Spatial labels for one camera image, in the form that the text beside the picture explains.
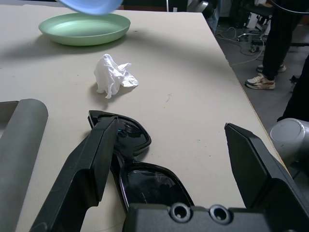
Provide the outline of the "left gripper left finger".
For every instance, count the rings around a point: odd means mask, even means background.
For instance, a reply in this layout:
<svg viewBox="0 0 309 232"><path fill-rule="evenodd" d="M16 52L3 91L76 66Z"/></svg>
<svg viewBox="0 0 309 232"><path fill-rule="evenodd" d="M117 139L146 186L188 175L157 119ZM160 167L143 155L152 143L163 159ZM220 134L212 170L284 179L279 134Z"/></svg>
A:
<svg viewBox="0 0 309 232"><path fill-rule="evenodd" d="M69 154L30 231L79 232L86 212L102 200L118 130L103 118Z"/></svg>

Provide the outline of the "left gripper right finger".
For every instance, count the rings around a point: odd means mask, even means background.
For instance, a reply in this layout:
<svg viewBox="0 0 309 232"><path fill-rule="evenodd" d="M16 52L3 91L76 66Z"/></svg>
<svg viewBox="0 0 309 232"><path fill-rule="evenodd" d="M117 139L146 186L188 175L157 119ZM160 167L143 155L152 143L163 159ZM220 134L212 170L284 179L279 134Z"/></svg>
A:
<svg viewBox="0 0 309 232"><path fill-rule="evenodd" d="M225 125L234 179L247 209L263 215L272 232L307 232L309 203L292 177L251 131Z"/></svg>

